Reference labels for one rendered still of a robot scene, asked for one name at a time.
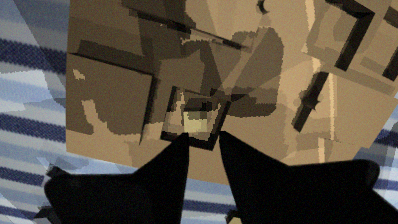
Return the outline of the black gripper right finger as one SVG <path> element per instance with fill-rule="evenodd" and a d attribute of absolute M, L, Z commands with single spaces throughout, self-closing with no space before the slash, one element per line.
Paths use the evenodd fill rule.
<path fill-rule="evenodd" d="M 219 132 L 219 146 L 242 224 L 288 224 L 299 195 L 373 189 L 380 175 L 379 165 L 364 159 L 288 166 L 226 131 Z"/>

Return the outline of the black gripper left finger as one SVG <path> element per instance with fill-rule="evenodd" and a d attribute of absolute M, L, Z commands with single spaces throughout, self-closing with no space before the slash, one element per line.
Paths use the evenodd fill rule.
<path fill-rule="evenodd" d="M 189 133 L 131 174 L 63 174 L 44 194 L 62 222 L 67 217 L 138 218 L 143 224 L 181 224 L 189 167 Z"/>

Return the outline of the tan wooden puzzle board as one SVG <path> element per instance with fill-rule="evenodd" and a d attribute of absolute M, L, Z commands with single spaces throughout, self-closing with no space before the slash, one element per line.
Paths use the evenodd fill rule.
<path fill-rule="evenodd" d="M 66 152 L 141 168 L 189 133 L 229 185 L 226 131 L 288 166 L 350 161 L 398 104 L 398 0 L 70 0 Z"/>

